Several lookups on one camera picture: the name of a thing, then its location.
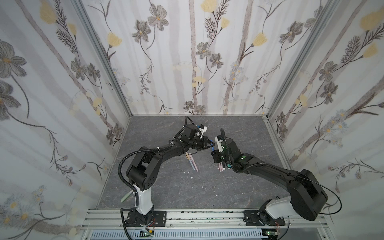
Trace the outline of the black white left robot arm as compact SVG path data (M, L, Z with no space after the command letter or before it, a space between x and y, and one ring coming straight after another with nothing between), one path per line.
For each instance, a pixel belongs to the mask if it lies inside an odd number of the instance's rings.
M150 224L154 219L152 186L161 165L171 158L187 154L190 149L198 152L213 147L215 144L204 135L207 129L205 125L185 124L167 145L152 149L141 147L121 160L119 178L135 195L134 216L129 217L128 223Z

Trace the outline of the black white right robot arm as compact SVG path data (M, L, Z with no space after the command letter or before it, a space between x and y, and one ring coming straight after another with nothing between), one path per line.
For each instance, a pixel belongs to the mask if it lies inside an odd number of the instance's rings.
M235 141L222 135L215 137L215 142L218 149L212 153L214 162L224 163L237 174L261 177L289 193L285 198L266 200L253 223L267 226L281 217L295 215L307 221L317 219L329 197L312 172L284 169L241 153Z

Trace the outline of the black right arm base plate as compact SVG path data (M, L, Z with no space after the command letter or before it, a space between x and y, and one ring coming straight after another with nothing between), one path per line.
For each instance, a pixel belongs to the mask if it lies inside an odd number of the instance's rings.
M258 226L258 227L278 227L286 226L284 218L280 217L273 219L265 211L244 211L243 221L248 227Z

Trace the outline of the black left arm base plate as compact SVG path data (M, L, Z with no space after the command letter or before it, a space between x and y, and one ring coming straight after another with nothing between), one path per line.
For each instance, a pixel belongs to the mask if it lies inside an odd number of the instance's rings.
M166 221L166 211L151 211L147 215L142 215L138 211L131 211L124 218L126 227L165 227Z

